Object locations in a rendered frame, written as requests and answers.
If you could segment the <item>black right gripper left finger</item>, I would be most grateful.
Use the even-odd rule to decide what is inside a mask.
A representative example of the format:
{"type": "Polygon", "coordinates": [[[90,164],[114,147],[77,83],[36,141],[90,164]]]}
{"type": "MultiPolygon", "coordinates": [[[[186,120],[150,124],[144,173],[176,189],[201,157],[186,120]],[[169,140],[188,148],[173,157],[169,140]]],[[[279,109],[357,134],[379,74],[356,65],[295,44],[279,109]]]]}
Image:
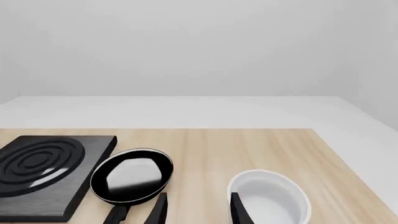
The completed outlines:
{"type": "Polygon", "coordinates": [[[165,224],[168,211],[167,193],[162,192],[144,224],[165,224]]]}

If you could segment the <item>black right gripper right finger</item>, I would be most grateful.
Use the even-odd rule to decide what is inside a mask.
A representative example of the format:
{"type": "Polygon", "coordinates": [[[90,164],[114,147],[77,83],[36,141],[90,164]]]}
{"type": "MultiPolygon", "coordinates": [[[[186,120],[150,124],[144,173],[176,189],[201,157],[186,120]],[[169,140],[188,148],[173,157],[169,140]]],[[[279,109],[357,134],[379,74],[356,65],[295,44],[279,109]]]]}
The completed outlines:
{"type": "Polygon", "coordinates": [[[237,192],[231,193],[230,210],[233,224],[254,224],[237,192]]]}

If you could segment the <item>black frying pan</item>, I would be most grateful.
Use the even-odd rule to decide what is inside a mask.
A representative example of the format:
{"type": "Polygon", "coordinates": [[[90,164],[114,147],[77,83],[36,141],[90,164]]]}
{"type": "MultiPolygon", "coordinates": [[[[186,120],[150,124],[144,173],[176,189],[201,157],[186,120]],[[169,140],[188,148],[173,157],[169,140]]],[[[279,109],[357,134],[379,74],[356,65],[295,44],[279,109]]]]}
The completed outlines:
{"type": "Polygon", "coordinates": [[[91,191],[114,205],[103,224],[120,224],[131,207],[158,199],[173,172],[171,158],[156,149],[129,149],[104,160],[90,179],[91,191]]]}

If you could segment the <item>white bowl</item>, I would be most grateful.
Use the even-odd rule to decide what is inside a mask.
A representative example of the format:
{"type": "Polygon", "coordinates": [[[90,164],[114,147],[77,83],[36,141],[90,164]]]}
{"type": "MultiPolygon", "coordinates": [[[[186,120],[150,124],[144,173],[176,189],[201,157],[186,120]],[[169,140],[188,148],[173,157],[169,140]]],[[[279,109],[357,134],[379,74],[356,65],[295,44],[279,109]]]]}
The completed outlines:
{"type": "Polygon", "coordinates": [[[227,187],[237,192],[254,224],[310,224],[312,205],[293,180],[269,170],[253,169],[235,175],[227,187]]]}

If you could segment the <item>flat black stove plate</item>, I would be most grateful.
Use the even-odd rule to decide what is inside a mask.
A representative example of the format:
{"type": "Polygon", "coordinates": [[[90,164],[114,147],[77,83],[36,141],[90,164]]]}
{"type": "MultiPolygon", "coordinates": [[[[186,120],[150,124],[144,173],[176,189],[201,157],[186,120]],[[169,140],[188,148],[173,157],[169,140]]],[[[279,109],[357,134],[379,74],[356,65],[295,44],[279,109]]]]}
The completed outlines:
{"type": "Polygon", "coordinates": [[[0,149],[0,223],[68,222],[116,136],[19,136],[0,149]]]}

